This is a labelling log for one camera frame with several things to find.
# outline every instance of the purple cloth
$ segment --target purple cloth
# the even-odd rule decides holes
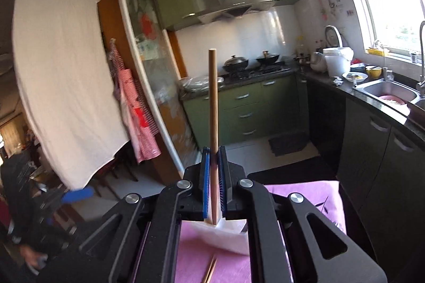
[[[338,223],[345,233],[343,203],[338,193],[338,181],[314,181],[288,185],[268,185],[274,194],[288,196],[293,192],[304,195],[331,221]],[[177,254],[177,283],[201,283],[211,258],[217,257],[217,264],[211,283],[251,282],[249,257],[214,248],[201,241],[190,222],[183,222]]]

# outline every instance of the drawer handle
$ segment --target drawer handle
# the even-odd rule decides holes
[[[242,133],[242,134],[243,134],[243,135],[250,135],[250,134],[254,134],[256,131],[257,131],[257,130],[255,129],[255,130],[253,130],[253,131],[251,131],[251,132],[245,132],[245,133]]]
[[[192,17],[193,15],[195,15],[195,13],[189,13],[184,15],[183,17],[181,17],[181,19],[187,18],[187,17]]]
[[[246,117],[250,117],[250,116],[252,116],[252,113],[249,113],[249,114],[246,114],[246,115],[239,115],[239,117],[240,117],[241,119],[244,119],[244,118],[246,118]]]
[[[242,98],[247,98],[247,97],[249,97],[249,92],[246,95],[237,96],[236,99],[241,100]]]
[[[388,132],[388,128],[386,128],[386,127],[381,127],[380,125],[378,125],[376,122],[374,122],[372,119],[371,119],[371,126],[373,127],[373,128],[375,128],[375,129],[377,129],[378,131],[380,131],[380,132]]]
[[[396,136],[394,136],[394,143],[396,143],[396,145],[397,145],[398,147],[400,147],[400,148],[401,148],[401,150],[403,150],[403,151],[406,151],[406,152],[413,152],[413,151],[414,151],[414,149],[413,149],[413,148],[411,148],[411,147],[409,147],[409,146],[407,146],[407,145],[404,145],[404,144],[400,141],[400,139],[398,139]]]

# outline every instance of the countertop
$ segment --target countertop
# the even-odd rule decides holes
[[[407,117],[395,111],[393,108],[388,107],[387,105],[361,93],[360,91],[354,90],[352,87],[353,85],[348,81],[344,81],[344,83],[338,87],[333,85],[333,78],[330,78],[327,73],[317,73],[310,68],[305,68],[304,71],[297,71],[297,73],[305,77],[307,81],[319,83],[324,87],[327,87],[330,90],[334,90],[335,92],[348,97],[350,100],[353,100],[358,104],[367,107],[371,112],[379,114],[385,121],[399,130],[409,140],[425,151],[425,131],[417,124],[410,121]]]
[[[288,67],[288,70],[283,70],[283,71],[278,71],[278,72],[273,72],[273,73],[267,73],[267,74],[263,74],[263,75],[257,75],[257,76],[251,77],[251,78],[240,79],[240,80],[230,80],[230,81],[225,80],[223,86],[220,87],[218,89],[218,91],[220,92],[220,91],[223,91],[223,90],[228,90],[230,88],[235,88],[235,87],[244,86],[244,85],[248,85],[248,84],[259,83],[261,81],[266,81],[266,80],[270,80],[270,79],[282,78],[282,77],[285,77],[287,75],[294,74],[296,71],[297,71],[297,68]],[[206,96],[206,95],[208,95],[208,90],[197,91],[197,92],[182,91],[181,94],[180,94],[180,100],[181,101],[191,100],[193,98],[198,98],[198,97]]]

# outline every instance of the white tile wall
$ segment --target white tile wall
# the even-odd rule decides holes
[[[241,18],[193,25],[176,32],[184,64],[190,77],[208,74],[208,49],[217,49],[218,73],[231,55],[244,56],[250,66],[263,50],[280,55],[295,53],[297,36],[301,35],[294,6],[273,7],[267,12]]]

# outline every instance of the wall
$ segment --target wall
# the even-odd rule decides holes
[[[328,0],[322,0],[322,4],[327,13],[326,20],[322,16],[319,0],[300,0],[294,5],[296,16],[300,23],[301,30],[305,36],[305,41],[309,47],[309,50],[314,50],[316,40],[324,38],[325,26],[334,25],[344,36],[346,40],[345,45],[350,46],[354,50],[355,57],[367,64],[383,65],[382,58],[374,55],[368,55],[364,51],[365,44],[368,45],[370,43],[366,37],[362,36],[359,17],[356,13],[354,1],[340,0],[339,4],[341,6],[336,11],[336,15],[332,15],[330,13]],[[354,10],[354,15],[348,16],[348,10]],[[412,79],[419,80],[419,65],[414,65],[395,59],[387,59],[387,67],[396,73],[400,73]]]
[[[267,12],[241,18],[193,25],[176,32],[184,64],[190,77],[208,74],[208,49],[217,49],[218,73],[232,55],[244,56],[250,66],[263,50],[281,55],[295,53],[296,37],[301,35],[294,6],[273,7]]]

